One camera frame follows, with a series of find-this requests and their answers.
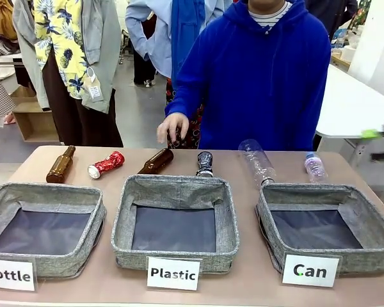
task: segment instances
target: neck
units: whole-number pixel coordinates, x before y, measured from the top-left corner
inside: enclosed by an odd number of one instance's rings
[[[259,14],[259,15],[269,15],[276,13],[279,9],[281,9],[285,3],[285,0],[279,0],[274,4],[265,4],[261,5],[258,4],[256,5],[253,3],[254,1],[248,1],[248,8],[249,11],[254,13],[254,14]]]

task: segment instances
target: yellow pineapple print shirt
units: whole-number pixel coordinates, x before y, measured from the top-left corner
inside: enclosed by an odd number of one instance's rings
[[[87,71],[79,28],[82,0],[34,0],[36,56],[40,68],[54,48],[60,76],[72,98],[82,99]]]

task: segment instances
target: pile of clothes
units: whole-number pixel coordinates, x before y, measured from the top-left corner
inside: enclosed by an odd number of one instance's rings
[[[12,13],[11,0],[0,0],[0,56],[16,53],[19,49]]]

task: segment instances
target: person's right hand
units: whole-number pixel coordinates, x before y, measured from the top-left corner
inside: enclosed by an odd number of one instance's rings
[[[165,120],[158,126],[157,129],[157,138],[158,142],[164,143],[166,140],[167,133],[169,131],[169,135],[171,137],[171,142],[175,142],[177,140],[177,127],[180,128],[180,138],[184,139],[186,136],[186,132],[189,128],[189,120],[182,113],[172,113],[168,115]]]

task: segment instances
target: mustard fabric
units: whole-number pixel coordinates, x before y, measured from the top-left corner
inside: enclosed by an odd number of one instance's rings
[[[13,27],[13,7],[8,0],[0,0],[0,34],[10,40],[17,39],[17,33]]]
[[[35,50],[41,69],[54,48],[60,76],[72,98],[82,99],[87,71],[79,28],[81,0],[34,0]]]

